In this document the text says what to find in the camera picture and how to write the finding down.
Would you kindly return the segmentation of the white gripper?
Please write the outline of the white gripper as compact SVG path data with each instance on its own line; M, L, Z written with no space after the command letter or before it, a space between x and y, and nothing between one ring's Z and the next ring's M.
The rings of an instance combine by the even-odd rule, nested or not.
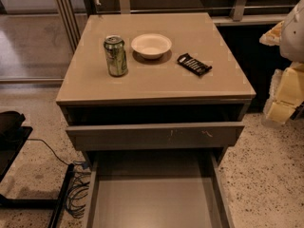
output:
M269 47L278 46L283 24L283 21L277 23L259 38L259 42ZM295 112L294 107L298 107L304 102L304 64L292 62L284 70L276 69L271 80L269 94L275 102L266 102L265 118L285 124Z

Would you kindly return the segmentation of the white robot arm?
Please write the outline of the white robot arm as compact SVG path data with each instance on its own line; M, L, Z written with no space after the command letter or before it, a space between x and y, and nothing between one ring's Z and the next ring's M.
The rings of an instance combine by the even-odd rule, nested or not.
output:
M304 0L264 33L259 42L279 46L280 55L291 61L286 69L275 70L263 109L266 121L285 124L304 102Z

